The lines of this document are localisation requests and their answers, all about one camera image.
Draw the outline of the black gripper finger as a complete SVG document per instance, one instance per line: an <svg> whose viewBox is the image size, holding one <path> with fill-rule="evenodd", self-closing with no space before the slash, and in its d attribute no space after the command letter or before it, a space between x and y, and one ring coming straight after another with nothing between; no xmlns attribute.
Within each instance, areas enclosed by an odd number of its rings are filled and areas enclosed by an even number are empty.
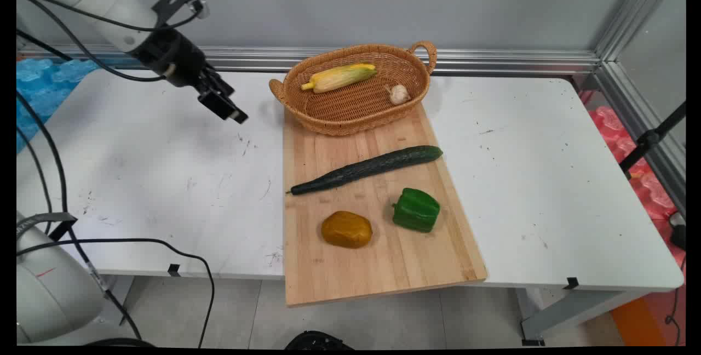
<svg viewBox="0 0 701 355"><path fill-rule="evenodd" d="M205 83L208 88L215 91L218 94L223 94L229 98L234 93L234 88L228 85L220 74L212 66L205 67Z"/></svg>
<svg viewBox="0 0 701 355"><path fill-rule="evenodd" d="M249 116L230 99L234 92L235 90L229 87L225 87L223 90L207 89L199 93L198 101L218 118L232 119L236 123L243 124Z"/></svg>

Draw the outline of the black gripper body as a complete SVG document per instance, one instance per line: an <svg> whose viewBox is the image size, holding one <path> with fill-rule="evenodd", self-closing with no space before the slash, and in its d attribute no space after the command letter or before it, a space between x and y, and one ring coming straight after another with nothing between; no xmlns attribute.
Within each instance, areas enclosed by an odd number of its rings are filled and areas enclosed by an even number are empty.
<svg viewBox="0 0 701 355"><path fill-rule="evenodd" d="M178 30L153 31L133 50L146 68L176 87L217 90L215 70L203 51Z"/></svg>

